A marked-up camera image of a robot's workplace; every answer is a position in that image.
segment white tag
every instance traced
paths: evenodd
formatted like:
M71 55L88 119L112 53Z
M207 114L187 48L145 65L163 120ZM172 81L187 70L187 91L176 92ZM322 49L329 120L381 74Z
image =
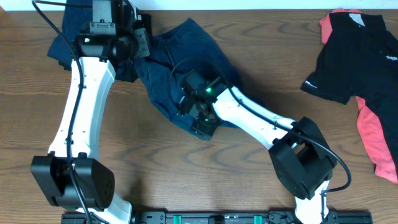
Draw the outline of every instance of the white tag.
M365 26L365 24L363 23L363 20L362 20L360 14L350 13L349 16L350 16L350 18L352 18L357 24L362 25L362 26Z

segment wooden tabletop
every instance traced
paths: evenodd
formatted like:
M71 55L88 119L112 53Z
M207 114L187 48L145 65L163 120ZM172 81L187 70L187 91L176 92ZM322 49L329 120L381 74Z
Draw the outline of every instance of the wooden tabletop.
M238 67L244 86L270 110L307 116L348 164L352 185L328 194L336 210L369 210L375 223L398 220L398 185L374 175L356 128L354 98L345 106L304 93L300 86L322 49L319 20L328 11L154 11L154 34L192 17ZM398 11L382 14L398 36ZM46 12L60 27L62 12ZM47 50L55 32L36 12L0 14L0 222L60 223L30 173L46 155L61 122L70 86ZM116 191L137 208L268 210L294 208L268 152L240 129L218 128L202 141L176 127L151 104L140 80L116 81L106 102L100 161L116 177ZM338 166L331 187L346 182Z

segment white logo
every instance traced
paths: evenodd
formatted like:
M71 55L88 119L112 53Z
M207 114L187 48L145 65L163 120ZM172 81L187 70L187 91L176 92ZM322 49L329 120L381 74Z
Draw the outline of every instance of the white logo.
M312 85L310 82L308 82L308 81L305 81L305 84L307 84L307 85L309 85L310 87L313 87L313 88L318 88L318 87L316 87L315 85Z
M391 57L391 56L388 56L388 55L386 56L386 58L389 59L389 60L398 60L397 57Z

